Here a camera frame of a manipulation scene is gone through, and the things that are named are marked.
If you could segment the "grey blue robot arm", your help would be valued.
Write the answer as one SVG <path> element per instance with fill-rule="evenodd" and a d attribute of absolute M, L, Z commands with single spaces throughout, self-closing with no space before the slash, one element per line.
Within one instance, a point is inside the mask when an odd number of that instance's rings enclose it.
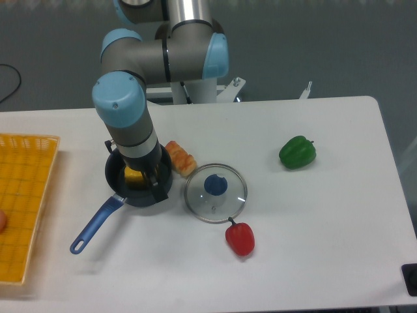
<path fill-rule="evenodd" d="M 147 107 L 147 86 L 212 80 L 229 70 L 227 39 L 207 1 L 116 1 L 117 14 L 132 24 L 163 21 L 167 33 L 144 41 L 116 29 L 103 39 L 102 76 L 92 90 L 97 114 L 115 144 L 106 164 L 112 208 L 164 201 L 172 184 L 171 161 L 160 145 Z"/>

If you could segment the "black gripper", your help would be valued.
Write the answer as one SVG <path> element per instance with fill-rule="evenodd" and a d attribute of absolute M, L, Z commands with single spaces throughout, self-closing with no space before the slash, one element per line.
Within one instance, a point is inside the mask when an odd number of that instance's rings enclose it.
<path fill-rule="evenodd" d="M 142 176 L 145 179 L 149 178 L 149 175 L 147 171 L 152 171 L 157 167 L 159 162 L 162 159 L 162 148 L 159 143 L 157 143 L 153 149 L 150 151 L 150 153 L 146 154 L 145 156 L 141 157 L 130 157 L 126 153 L 121 153 L 125 164 L 135 170 L 135 171 L 141 171 Z M 167 191 L 165 190 L 165 183 L 164 181 L 155 176 L 150 176 L 151 181 L 151 194 L 155 200 L 156 203 L 160 203 L 166 199 L 168 199 Z"/>

